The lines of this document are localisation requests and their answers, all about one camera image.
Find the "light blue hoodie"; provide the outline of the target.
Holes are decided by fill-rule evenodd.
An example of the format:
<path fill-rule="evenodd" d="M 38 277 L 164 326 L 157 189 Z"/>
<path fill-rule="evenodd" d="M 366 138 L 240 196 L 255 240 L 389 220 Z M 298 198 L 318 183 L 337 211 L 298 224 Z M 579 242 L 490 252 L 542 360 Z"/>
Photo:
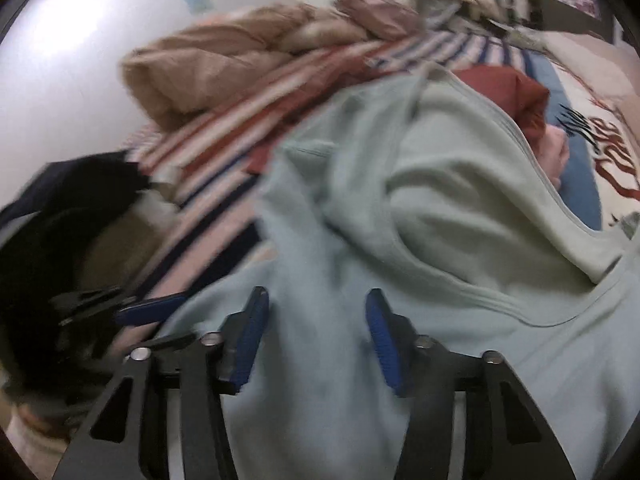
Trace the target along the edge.
<path fill-rule="evenodd" d="M 437 66 L 345 90 L 276 149 L 262 181 L 276 252 L 165 325 L 205 333 L 253 288 L 272 301 L 252 377 L 224 404 L 243 479 L 388 479 L 409 404 L 385 385 L 371 289 L 421 333 L 501 352 L 578 478 L 639 411 L 639 221 L 591 229 L 516 123 Z"/>

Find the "black navy clothes pile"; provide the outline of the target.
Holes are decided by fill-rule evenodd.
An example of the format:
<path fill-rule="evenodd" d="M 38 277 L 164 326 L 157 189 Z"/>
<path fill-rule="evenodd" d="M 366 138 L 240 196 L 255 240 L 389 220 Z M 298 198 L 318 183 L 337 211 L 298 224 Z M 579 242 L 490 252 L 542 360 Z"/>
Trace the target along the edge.
<path fill-rule="evenodd" d="M 181 171 L 147 176 L 123 152 L 51 162 L 1 211 L 1 365 L 16 404 L 82 403 L 113 373 L 60 344 L 51 300 L 130 291 L 178 220 Z"/>

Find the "striped bed sheet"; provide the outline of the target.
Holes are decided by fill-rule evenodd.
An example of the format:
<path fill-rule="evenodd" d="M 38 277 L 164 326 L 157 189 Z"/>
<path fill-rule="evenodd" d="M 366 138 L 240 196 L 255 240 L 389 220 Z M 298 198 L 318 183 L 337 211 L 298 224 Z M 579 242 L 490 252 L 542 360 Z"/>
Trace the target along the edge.
<path fill-rule="evenodd" d="M 28 212 L 1 252 L 1 344 L 16 404 L 93 404 L 80 357 L 43 326 L 54 297 L 119 286 L 184 292 L 160 336 L 201 338 L 263 287 L 250 380 L 222 404 L 243 479 L 385 479 L 419 386 L 381 365 L 369 295 L 452 352 L 501 352 L 578 479 L 600 472 L 639 411 L 639 182 L 620 125 L 576 102 L 553 64 L 378 65 L 388 47 L 323 49 L 270 72 L 129 171 L 157 215 L 101 249 L 122 210 L 109 154 L 66 168 L 49 238 Z"/>

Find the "pink beige duvet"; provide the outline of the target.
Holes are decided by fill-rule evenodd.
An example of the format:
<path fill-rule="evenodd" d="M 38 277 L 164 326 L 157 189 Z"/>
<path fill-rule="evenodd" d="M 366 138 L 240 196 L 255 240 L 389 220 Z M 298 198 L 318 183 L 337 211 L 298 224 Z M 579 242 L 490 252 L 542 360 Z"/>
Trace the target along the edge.
<path fill-rule="evenodd" d="M 276 3 L 215 14 L 132 50 L 120 70 L 130 96 L 170 133 L 296 54 L 368 38 L 367 29 L 335 10 Z"/>

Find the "pink ribbed pillow far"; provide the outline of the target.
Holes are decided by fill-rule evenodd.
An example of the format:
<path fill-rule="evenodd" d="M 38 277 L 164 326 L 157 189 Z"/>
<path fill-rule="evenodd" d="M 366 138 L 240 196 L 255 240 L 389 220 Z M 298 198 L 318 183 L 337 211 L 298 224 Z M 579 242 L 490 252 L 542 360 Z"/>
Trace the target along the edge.
<path fill-rule="evenodd" d="M 600 100 L 618 103 L 639 94 L 639 57 L 628 44 L 590 35 L 543 32 L 546 50 L 577 76 Z"/>

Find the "dark tall bookshelf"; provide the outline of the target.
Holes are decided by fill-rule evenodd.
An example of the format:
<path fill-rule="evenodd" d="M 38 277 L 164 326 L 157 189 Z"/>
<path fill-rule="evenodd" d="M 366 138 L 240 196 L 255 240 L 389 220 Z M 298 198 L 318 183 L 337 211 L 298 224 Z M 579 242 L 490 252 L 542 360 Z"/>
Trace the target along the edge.
<path fill-rule="evenodd" d="M 527 9 L 530 28 L 613 42 L 614 15 L 604 0 L 527 0 Z"/>

